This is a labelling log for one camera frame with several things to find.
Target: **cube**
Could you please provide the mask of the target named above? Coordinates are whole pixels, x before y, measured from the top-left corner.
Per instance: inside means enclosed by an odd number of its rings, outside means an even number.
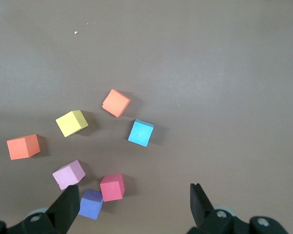
[[[129,103],[129,98],[125,97],[117,90],[112,89],[107,98],[104,100],[102,107],[112,115],[119,117],[123,114]]]
[[[72,135],[88,126],[81,111],[71,111],[55,120],[64,137]]]
[[[102,193],[87,189],[80,201],[79,215],[97,220],[103,204]]]
[[[61,167],[53,173],[53,177],[61,190],[66,189],[69,185],[77,184],[85,175],[78,160]]]
[[[37,134],[8,140],[6,143],[11,160],[31,157],[40,152]]]
[[[104,202],[123,199],[125,186],[122,174],[104,176],[100,187]]]
[[[128,140],[146,147],[150,140],[153,128],[153,124],[136,119],[133,123]]]

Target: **round metal bolt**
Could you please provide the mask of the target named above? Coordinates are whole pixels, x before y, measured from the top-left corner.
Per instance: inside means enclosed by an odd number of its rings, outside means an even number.
[[[30,221],[31,222],[36,222],[36,221],[38,221],[40,219],[40,215],[36,215],[36,216],[33,216],[31,219],[30,219]]]
[[[269,226],[269,222],[268,222],[266,219],[264,219],[264,218],[259,218],[259,219],[257,220],[257,222],[258,222],[260,225],[264,226],[264,227],[268,227],[268,226]]]
[[[227,214],[224,211],[217,211],[217,216],[220,218],[227,218]]]

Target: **cyan cube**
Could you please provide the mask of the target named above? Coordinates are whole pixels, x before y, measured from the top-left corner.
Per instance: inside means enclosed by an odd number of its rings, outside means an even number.
[[[128,140],[146,147],[148,141],[150,140],[153,128],[153,124],[136,119],[132,126]]]
[[[97,220],[103,204],[101,192],[87,189],[80,201],[79,215]]]

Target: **pink cube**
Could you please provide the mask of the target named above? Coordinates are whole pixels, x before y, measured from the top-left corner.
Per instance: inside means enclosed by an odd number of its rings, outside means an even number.
[[[66,189],[69,185],[77,184],[85,175],[78,160],[61,167],[53,173],[53,177],[61,190]]]
[[[104,176],[100,187],[104,202],[123,199],[125,186],[122,174]]]

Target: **block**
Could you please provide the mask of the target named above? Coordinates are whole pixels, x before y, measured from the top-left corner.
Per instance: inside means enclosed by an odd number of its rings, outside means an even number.
[[[133,123],[128,140],[146,147],[150,140],[153,128],[153,124],[136,119]]]
[[[11,160],[31,157],[40,152],[37,134],[18,137],[6,143]]]
[[[68,137],[88,126],[81,111],[71,111],[55,120],[64,137]]]
[[[53,177],[61,190],[66,189],[69,185],[77,184],[85,175],[78,160],[61,167],[53,173]]]
[[[123,199],[125,186],[122,174],[104,176],[100,187],[104,202]]]
[[[103,204],[101,192],[87,189],[80,201],[79,215],[97,220]]]
[[[129,98],[125,97],[117,90],[112,89],[107,98],[104,100],[102,107],[112,115],[119,117],[123,114],[129,103]]]

